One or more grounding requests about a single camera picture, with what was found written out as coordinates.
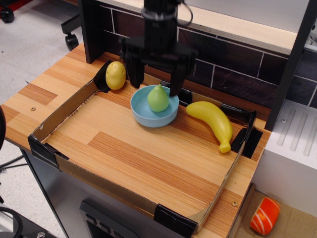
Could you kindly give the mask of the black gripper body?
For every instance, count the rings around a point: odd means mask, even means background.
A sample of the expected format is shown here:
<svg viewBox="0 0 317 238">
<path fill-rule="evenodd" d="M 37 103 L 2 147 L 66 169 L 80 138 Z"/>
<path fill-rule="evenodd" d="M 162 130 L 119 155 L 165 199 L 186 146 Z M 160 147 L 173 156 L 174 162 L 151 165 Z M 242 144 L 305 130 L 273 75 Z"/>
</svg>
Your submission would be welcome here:
<svg viewBox="0 0 317 238">
<path fill-rule="evenodd" d="M 195 68 L 197 52 L 177 42 L 178 22 L 173 17 L 154 20 L 150 11 L 173 13 L 173 7 L 184 4 L 183 0 L 145 0 L 141 9 L 144 19 L 144 34 L 139 37 L 121 40 L 121 57 L 126 55 L 139 58 L 141 62 L 160 67 L 172 67 L 181 59 L 186 61 L 186 74 L 192 74 Z"/>
</svg>

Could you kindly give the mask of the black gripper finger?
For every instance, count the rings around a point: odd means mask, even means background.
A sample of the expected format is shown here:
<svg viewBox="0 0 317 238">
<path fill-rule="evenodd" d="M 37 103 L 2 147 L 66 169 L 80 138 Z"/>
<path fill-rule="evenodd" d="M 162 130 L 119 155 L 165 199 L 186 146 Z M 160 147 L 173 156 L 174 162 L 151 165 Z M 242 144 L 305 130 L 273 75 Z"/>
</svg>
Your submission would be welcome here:
<svg viewBox="0 0 317 238">
<path fill-rule="evenodd" d="M 144 64 L 139 58 L 130 55 L 126 55 L 125 64 L 131 85 L 140 88 L 144 81 Z"/>
<path fill-rule="evenodd" d="M 179 94 L 183 85 L 186 75 L 186 61 L 179 60 L 172 69 L 170 78 L 170 96 L 176 96 Z"/>
</svg>

